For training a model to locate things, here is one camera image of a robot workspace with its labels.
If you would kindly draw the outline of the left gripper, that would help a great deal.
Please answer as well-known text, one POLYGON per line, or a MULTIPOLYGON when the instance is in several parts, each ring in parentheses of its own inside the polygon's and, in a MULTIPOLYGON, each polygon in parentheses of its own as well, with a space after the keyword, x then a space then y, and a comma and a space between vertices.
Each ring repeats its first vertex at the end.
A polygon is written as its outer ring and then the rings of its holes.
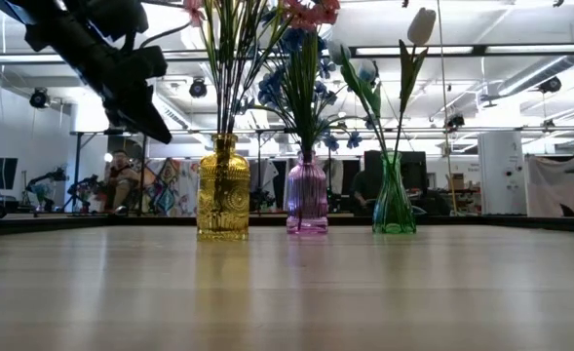
POLYGON ((30 24, 27 43, 36 52, 52 48, 85 84, 106 98, 103 108, 110 123, 164 144, 172 141, 172 134, 152 101, 154 89, 145 83, 167 71, 168 64, 159 47, 124 52, 76 19, 30 24))

